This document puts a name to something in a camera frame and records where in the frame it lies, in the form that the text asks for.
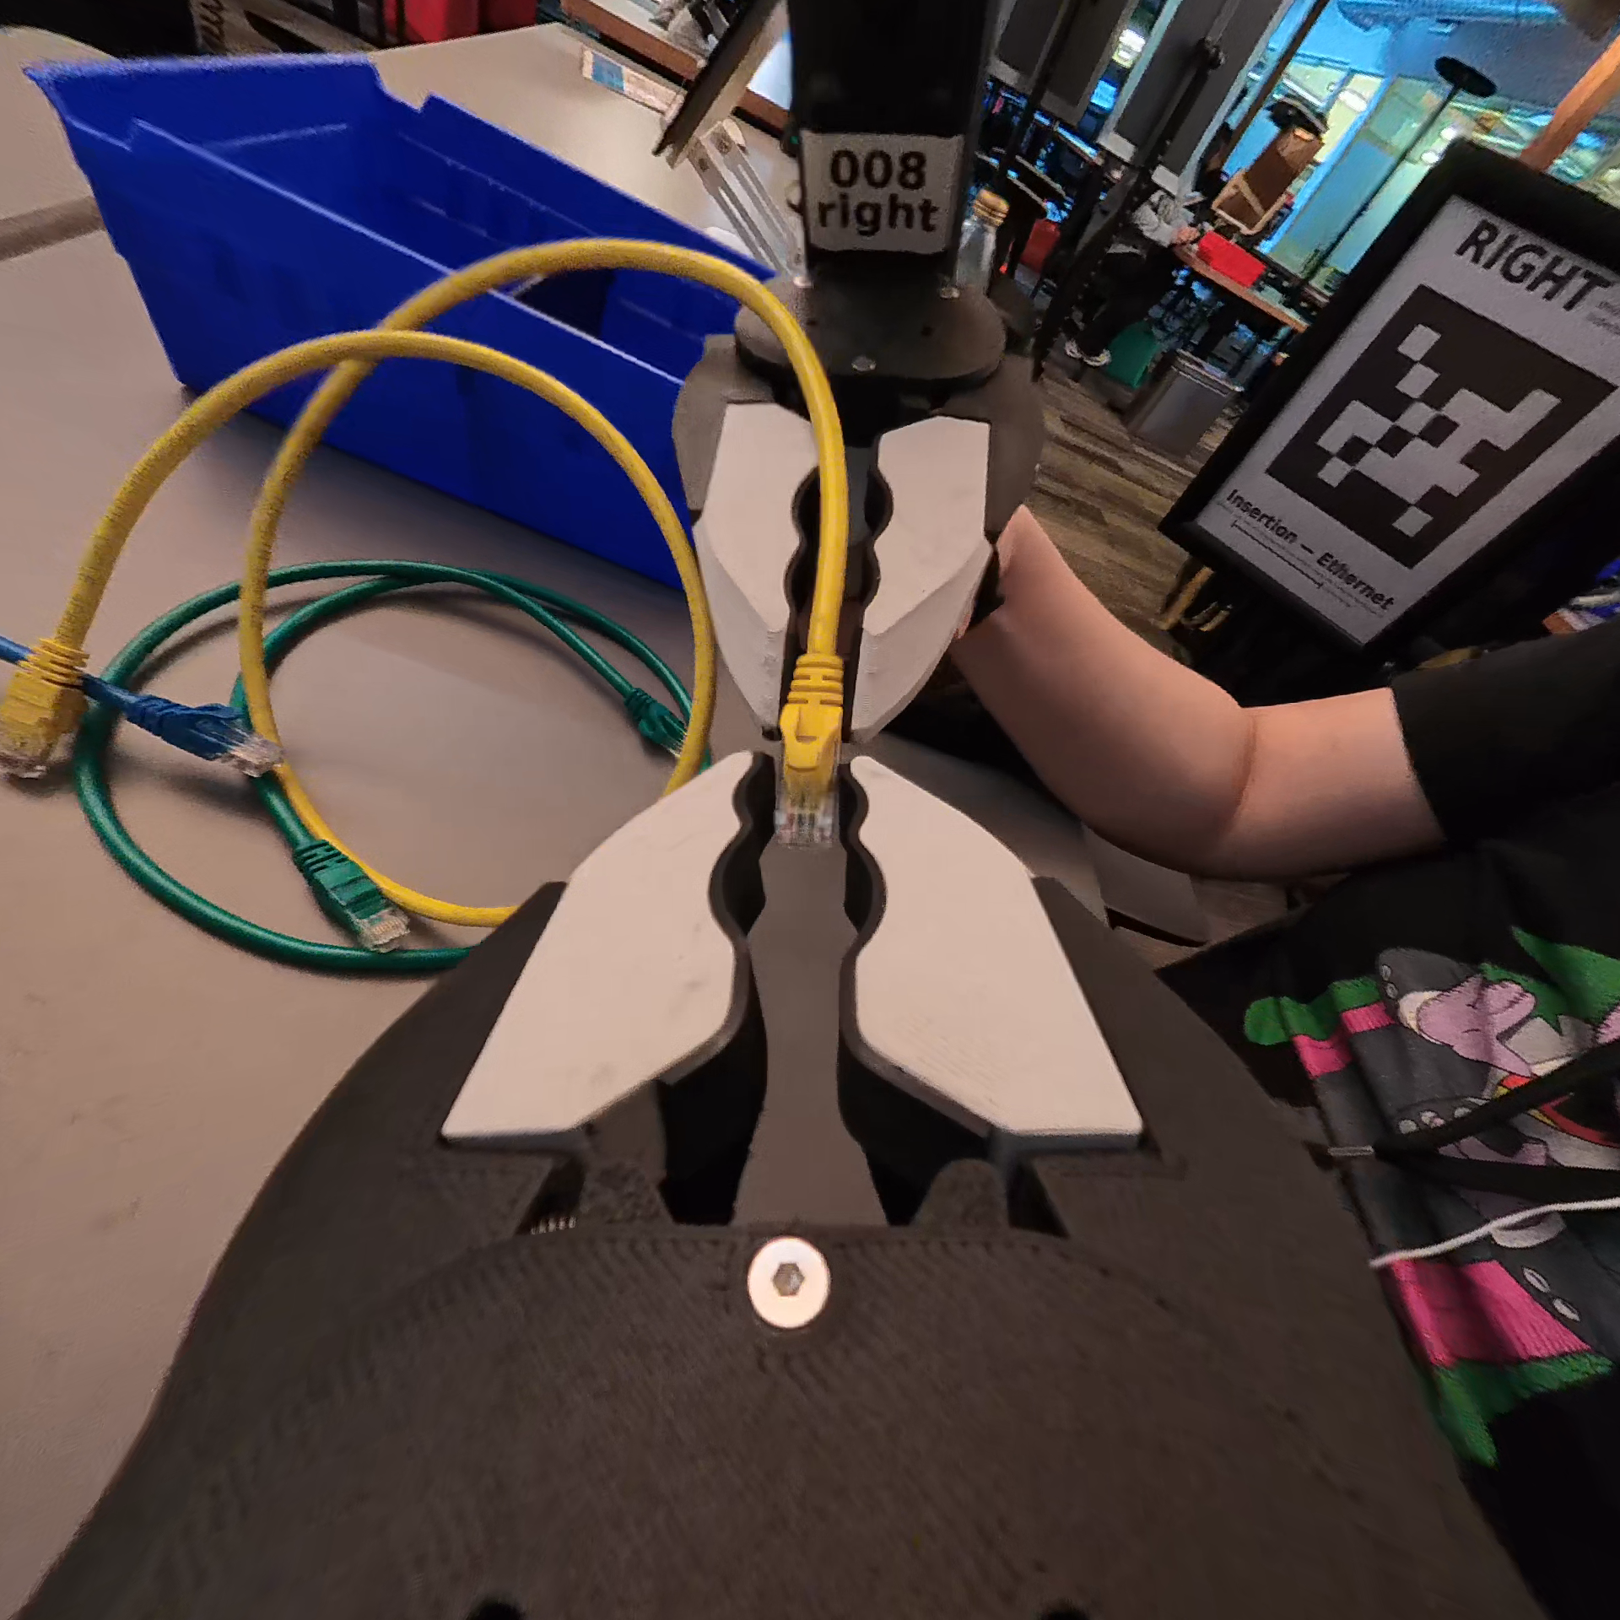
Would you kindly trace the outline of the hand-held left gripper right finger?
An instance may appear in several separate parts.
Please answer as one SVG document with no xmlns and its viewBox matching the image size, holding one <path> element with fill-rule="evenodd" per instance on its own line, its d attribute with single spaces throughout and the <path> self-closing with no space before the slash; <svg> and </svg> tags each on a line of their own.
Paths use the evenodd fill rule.
<svg viewBox="0 0 1620 1620">
<path fill-rule="evenodd" d="M 977 821 L 862 756 L 840 783 L 837 1103 L 889 1222 L 939 1172 L 1018 1197 L 1035 1161 L 1145 1141 L 1047 887 Z"/>
</svg>

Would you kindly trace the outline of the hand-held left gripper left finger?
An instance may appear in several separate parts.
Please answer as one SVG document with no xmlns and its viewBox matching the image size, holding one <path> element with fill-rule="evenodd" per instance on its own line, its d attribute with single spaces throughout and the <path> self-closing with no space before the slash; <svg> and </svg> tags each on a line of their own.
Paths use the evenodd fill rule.
<svg viewBox="0 0 1620 1620">
<path fill-rule="evenodd" d="M 729 1222 L 765 1095 L 748 935 L 775 767 L 721 758 L 574 869 L 441 1122 L 455 1147 L 622 1161 Z"/>
</svg>

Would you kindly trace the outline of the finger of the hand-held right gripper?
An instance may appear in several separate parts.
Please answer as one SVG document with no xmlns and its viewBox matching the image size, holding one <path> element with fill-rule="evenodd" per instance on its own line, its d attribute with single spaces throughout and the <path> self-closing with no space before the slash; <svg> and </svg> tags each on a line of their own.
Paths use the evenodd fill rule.
<svg viewBox="0 0 1620 1620">
<path fill-rule="evenodd" d="M 964 628 L 989 563 L 989 426 L 931 416 L 877 441 L 891 515 L 873 540 L 877 588 L 864 605 L 848 731 L 877 736 L 923 688 Z"/>
<path fill-rule="evenodd" d="M 813 434 L 781 405 L 729 405 L 694 522 L 715 646 L 759 733 L 779 729 L 790 655 L 788 574 L 800 551 L 796 497 Z"/>
</svg>

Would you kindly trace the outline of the blue plastic bin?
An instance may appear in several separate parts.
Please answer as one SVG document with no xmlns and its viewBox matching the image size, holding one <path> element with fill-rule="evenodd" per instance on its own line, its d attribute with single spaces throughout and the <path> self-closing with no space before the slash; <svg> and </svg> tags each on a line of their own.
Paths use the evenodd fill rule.
<svg viewBox="0 0 1620 1620">
<path fill-rule="evenodd" d="M 360 56 L 275 54 L 30 67 L 127 260 L 173 376 L 204 391 L 300 341 L 362 331 L 503 250 L 622 237 L 752 258 Z M 576 272 L 491 293 L 432 328 L 588 399 L 688 524 L 675 405 L 736 302 L 676 277 Z M 676 586 L 655 518 L 592 434 L 507 382 L 393 358 L 325 441 L 426 488 Z"/>
</svg>

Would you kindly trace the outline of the person's right forearm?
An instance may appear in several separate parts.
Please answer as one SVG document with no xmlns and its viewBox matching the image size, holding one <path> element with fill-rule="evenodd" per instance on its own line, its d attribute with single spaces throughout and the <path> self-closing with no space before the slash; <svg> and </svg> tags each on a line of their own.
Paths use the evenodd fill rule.
<svg viewBox="0 0 1620 1620">
<path fill-rule="evenodd" d="M 1029 509 L 960 673 L 1043 785 L 1105 841 L 1193 875 L 1282 881 L 1429 852 L 1442 829 L 1388 688 L 1243 707 L 1134 634 Z"/>
</svg>

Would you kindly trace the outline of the glass bottle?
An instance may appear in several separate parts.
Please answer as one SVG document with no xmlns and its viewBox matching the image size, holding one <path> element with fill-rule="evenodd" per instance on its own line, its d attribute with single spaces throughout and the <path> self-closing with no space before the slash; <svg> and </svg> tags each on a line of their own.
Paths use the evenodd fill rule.
<svg viewBox="0 0 1620 1620">
<path fill-rule="evenodd" d="M 987 291 L 999 264 L 999 233 L 1006 221 L 1006 200 L 979 187 L 966 204 L 958 235 L 954 281 L 960 289 Z"/>
</svg>

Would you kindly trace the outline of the metal display stand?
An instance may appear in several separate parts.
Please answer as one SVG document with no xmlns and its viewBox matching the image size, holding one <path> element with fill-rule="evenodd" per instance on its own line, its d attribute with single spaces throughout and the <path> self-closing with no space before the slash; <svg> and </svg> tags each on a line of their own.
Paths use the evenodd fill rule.
<svg viewBox="0 0 1620 1620">
<path fill-rule="evenodd" d="M 798 287 L 808 287 L 796 214 L 765 187 L 732 113 L 763 58 L 784 38 L 786 4 L 746 2 L 723 25 L 680 102 L 661 121 L 653 154 L 690 166 L 742 248 Z"/>
</svg>

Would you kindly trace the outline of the grey waste bin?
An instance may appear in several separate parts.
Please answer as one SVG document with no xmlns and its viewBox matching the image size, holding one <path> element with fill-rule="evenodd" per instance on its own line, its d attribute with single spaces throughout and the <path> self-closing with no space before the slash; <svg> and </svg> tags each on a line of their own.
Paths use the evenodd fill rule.
<svg viewBox="0 0 1620 1620">
<path fill-rule="evenodd" d="M 1166 457 L 1199 449 L 1218 418 L 1242 399 L 1242 387 L 1205 360 L 1174 351 L 1124 412 L 1126 432 Z"/>
</svg>

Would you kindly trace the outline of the framed marker sign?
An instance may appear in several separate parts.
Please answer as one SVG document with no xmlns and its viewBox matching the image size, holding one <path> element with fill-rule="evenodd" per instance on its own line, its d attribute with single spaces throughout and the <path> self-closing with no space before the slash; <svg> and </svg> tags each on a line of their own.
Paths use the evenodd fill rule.
<svg viewBox="0 0 1620 1620">
<path fill-rule="evenodd" d="M 1427 632 L 1616 463 L 1616 210 L 1461 140 L 1161 528 L 1355 653 Z"/>
</svg>

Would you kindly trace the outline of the black printed t-shirt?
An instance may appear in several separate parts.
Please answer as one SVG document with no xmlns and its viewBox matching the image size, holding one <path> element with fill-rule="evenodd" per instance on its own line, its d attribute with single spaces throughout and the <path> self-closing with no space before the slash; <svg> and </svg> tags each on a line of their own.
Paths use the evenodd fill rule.
<svg viewBox="0 0 1620 1620">
<path fill-rule="evenodd" d="M 1548 1616 L 1616 1616 L 1616 623 L 1392 684 L 1442 846 L 1161 972 L 1332 1147 L 1431 1415 Z"/>
</svg>

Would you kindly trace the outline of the black floor lamp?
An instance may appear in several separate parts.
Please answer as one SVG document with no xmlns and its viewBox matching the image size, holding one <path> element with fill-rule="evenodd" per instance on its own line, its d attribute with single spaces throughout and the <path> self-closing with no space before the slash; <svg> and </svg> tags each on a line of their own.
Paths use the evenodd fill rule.
<svg viewBox="0 0 1620 1620">
<path fill-rule="evenodd" d="M 1409 137 L 1404 140 L 1404 146 L 1390 162 L 1386 177 L 1394 177 L 1400 171 L 1400 167 L 1407 164 L 1417 146 L 1425 142 L 1432 127 L 1444 117 L 1452 102 L 1456 102 L 1459 96 L 1469 98 L 1473 102 L 1490 102 L 1496 96 L 1494 79 L 1490 79 L 1483 69 L 1467 63 L 1461 58 L 1448 54 L 1438 56 L 1432 63 L 1432 71 L 1442 81 L 1444 92 L 1440 94 L 1440 100 L 1434 104 L 1434 108 L 1423 113 L 1415 131 L 1411 131 Z"/>
</svg>

